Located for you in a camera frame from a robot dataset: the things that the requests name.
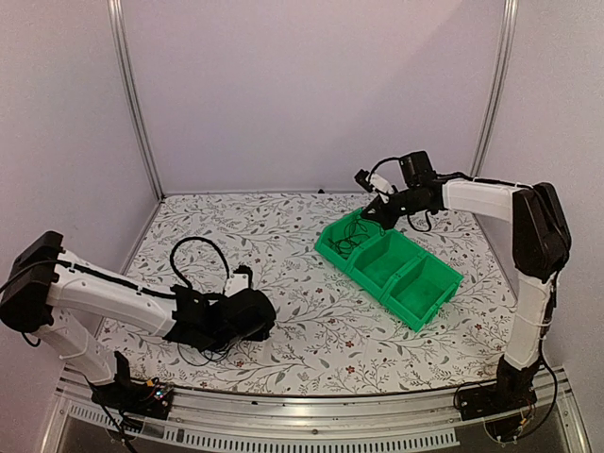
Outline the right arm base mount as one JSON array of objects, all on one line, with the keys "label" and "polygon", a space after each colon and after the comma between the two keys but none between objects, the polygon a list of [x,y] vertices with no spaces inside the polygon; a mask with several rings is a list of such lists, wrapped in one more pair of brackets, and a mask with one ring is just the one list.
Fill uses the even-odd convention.
[{"label": "right arm base mount", "polygon": [[[495,382],[470,389],[459,388],[453,397],[453,406],[463,421],[497,415],[508,411],[530,408],[536,401],[533,378],[540,362],[518,370],[504,359],[499,361]],[[513,442],[522,433],[528,418],[517,413],[487,422],[487,434],[500,443]]]}]

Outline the right aluminium frame post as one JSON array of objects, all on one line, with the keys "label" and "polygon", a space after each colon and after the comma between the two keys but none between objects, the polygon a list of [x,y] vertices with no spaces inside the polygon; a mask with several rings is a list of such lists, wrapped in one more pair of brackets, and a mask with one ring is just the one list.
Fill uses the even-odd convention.
[{"label": "right aluminium frame post", "polygon": [[504,2],[501,27],[495,52],[495,67],[470,169],[471,176],[479,176],[481,174],[487,158],[490,142],[495,129],[496,117],[504,92],[507,73],[509,71],[518,6],[519,2],[517,0],[506,0]]}]

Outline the green bin right compartment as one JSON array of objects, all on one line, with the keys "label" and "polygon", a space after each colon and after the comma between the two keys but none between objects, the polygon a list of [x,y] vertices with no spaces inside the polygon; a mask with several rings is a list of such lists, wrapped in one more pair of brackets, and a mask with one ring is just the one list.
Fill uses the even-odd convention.
[{"label": "green bin right compartment", "polygon": [[414,332],[428,325],[459,289],[463,276],[427,254],[394,275],[380,304]]}]

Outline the green bin left compartment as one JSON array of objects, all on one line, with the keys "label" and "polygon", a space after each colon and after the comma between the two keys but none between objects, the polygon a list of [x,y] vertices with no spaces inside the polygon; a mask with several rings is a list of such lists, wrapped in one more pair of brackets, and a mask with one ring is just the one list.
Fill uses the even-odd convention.
[{"label": "green bin left compartment", "polygon": [[386,231],[377,222],[361,218],[362,209],[354,210],[324,227],[314,245],[314,250],[347,277],[351,277],[353,264],[363,247]]}]

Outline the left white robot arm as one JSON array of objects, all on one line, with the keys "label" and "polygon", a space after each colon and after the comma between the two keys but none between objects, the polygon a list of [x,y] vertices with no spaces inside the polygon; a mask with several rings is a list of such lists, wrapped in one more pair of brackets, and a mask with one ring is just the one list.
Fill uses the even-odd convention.
[{"label": "left white robot arm", "polygon": [[1,288],[1,321],[49,344],[121,410],[140,402],[140,389],[121,372],[126,359],[109,352],[73,316],[86,311],[138,327],[199,352],[220,351],[238,341],[263,342],[277,314],[269,298],[251,286],[241,266],[226,276],[219,293],[202,294],[189,282],[146,286],[92,265],[47,231],[13,262]]}]

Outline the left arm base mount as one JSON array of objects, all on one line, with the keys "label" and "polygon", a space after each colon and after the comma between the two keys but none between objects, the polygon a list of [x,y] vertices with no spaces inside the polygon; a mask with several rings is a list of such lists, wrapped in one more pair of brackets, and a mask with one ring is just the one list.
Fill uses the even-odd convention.
[{"label": "left arm base mount", "polygon": [[159,420],[166,420],[172,408],[175,386],[157,377],[145,383],[135,382],[130,375],[129,362],[120,352],[113,354],[116,371],[113,381],[92,385],[92,401],[119,413],[132,413]]}]

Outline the front aluminium rail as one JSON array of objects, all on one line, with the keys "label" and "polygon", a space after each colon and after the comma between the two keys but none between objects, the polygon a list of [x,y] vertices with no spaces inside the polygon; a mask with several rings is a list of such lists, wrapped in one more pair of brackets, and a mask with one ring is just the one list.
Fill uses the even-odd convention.
[{"label": "front aluminium rail", "polygon": [[457,389],[351,396],[178,388],[164,420],[104,410],[72,370],[53,397],[45,452],[591,452],[562,369],[534,380],[534,406],[475,419]]}]

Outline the aluminium frame post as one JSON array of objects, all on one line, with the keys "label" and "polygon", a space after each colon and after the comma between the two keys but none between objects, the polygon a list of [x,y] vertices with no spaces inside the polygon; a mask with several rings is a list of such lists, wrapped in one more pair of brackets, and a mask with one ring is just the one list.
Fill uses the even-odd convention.
[{"label": "aluminium frame post", "polygon": [[471,176],[479,176],[481,174],[487,158],[490,142],[495,129],[496,117],[504,92],[507,73],[509,71],[518,6],[519,2],[517,0],[506,0],[504,2],[501,27],[495,52],[495,67],[470,169]]},{"label": "aluminium frame post", "polygon": [[153,195],[160,202],[165,198],[165,193],[162,188],[158,166],[153,156],[151,143],[144,122],[143,110],[138,95],[128,48],[126,22],[122,2],[119,0],[109,0],[107,5],[117,64],[124,87],[127,109],[143,163],[143,169],[147,175]]}]

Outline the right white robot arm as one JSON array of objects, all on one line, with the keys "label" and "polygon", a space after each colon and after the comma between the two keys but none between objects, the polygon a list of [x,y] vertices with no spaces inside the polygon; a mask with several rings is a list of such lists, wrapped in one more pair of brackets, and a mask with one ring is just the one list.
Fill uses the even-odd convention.
[{"label": "right white robot arm", "polygon": [[544,336],[557,305],[558,277],[570,258],[571,237],[556,190],[550,183],[532,186],[472,178],[463,173],[427,173],[396,191],[382,176],[366,170],[355,181],[377,198],[362,212],[384,228],[421,211],[465,211],[495,218],[512,228],[512,259],[519,292],[512,333],[503,361],[524,371],[541,358]]}]

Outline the left aluminium frame post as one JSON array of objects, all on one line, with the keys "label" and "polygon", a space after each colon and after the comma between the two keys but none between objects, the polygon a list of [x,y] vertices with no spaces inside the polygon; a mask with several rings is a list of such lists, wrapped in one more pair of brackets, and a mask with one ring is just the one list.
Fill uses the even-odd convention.
[{"label": "left aluminium frame post", "polygon": [[138,95],[128,48],[126,22],[122,2],[119,0],[109,0],[107,5],[117,64],[124,87],[127,109],[143,163],[143,169],[147,175],[153,195],[160,202],[165,198],[165,193],[162,188],[158,166],[153,156],[151,143],[144,122],[143,110]]}]

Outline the green bin compartment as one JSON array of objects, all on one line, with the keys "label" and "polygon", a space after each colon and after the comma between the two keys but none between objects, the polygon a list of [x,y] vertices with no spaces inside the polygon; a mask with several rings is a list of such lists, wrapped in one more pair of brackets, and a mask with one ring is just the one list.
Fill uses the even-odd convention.
[{"label": "green bin compartment", "polygon": [[314,250],[347,277],[351,277],[353,264],[363,247],[386,231],[377,222],[361,218],[362,209],[354,210],[324,227],[314,245]]},{"label": "green bin compartment", "polygon": [[394,275],[380,304],[414,332],[428,325],[459,289],[463,276],[427,254]]}]

